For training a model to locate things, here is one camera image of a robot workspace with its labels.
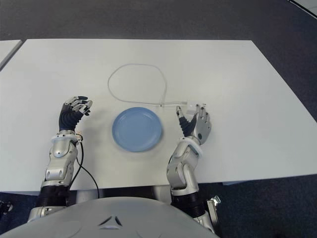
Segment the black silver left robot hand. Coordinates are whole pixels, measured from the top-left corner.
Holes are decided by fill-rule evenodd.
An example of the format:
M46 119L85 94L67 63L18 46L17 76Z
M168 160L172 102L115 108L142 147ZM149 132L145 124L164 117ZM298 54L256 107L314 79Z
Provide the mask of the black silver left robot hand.
M88 116L93 101L88 100L85 96L74 96L66 100L59 114L59 131L75 131L77 123L83 116Z

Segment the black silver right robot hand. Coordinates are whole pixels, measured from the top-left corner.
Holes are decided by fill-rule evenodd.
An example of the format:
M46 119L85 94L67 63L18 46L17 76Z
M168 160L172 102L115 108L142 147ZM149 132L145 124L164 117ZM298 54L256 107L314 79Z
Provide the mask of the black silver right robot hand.
M176 115L185 137L195 140L198 145L206 142L211 131L211 121L204 105L196 104L195 113L190 121L185 118L180 106L176 107Z

